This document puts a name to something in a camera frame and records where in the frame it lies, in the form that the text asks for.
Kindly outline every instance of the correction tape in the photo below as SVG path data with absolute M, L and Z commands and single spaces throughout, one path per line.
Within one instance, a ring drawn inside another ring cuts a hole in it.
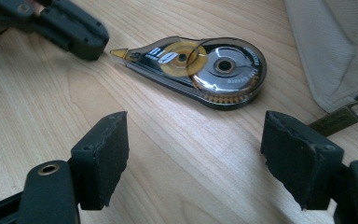
M 259 49 L 230 37 L 193 40 L 171 36 L 140 49 L 110 53 L 135 72 L 219 110 L 249 104 L 267 72 Z

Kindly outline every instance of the metal screw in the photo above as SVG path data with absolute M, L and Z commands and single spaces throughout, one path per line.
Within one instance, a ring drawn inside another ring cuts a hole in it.
M 29 12 L 29 10 L 31 10 L 31 7 L 29 4 L 20 4 L 18 7 L 17 7 L 17 11 L 22 13 L 22 14 L 25 14 L 27 12 Z

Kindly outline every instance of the tape reel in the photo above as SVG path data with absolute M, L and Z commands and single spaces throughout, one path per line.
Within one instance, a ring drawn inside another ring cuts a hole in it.
M 237 42 L 202 43 L 208 60 L 191 79 L 205 100 L 220 105 L 251 101 L 264 81 L 266 69 L 261 52 L 247 42 Z
M 178 41 L 164 49 L 159 61 L 164 73 L 173 77 L 189 77 L 206 64 L 206 50 L 194 42 Z

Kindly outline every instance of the white fabric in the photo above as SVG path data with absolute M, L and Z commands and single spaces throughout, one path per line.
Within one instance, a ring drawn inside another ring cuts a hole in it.
M 328 112 L 358 96 L 358 0 L 285 0 L 310 90 Z

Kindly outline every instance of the wooden table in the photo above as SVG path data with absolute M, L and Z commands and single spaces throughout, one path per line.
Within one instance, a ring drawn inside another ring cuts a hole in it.
M 325 115 L 310 95 L 283 0 L 74 0 L 99 18 L 110 41 L 97 62 L 39 35 L 0 36 L 0 200 L 22 191 L 36 165 L 67 160 L 100 118 L 128 111 L 130 158 L 111 205 L 82 223 L 332 223 L 300 211 L 260 154 L 267 110 L 310 123 Z M 234 36 L 264 53 L 258 98 L 222 112 L 116 64 L 110 49 L 163 37 Z M 358 124 L 330 137 L 358 160 Z

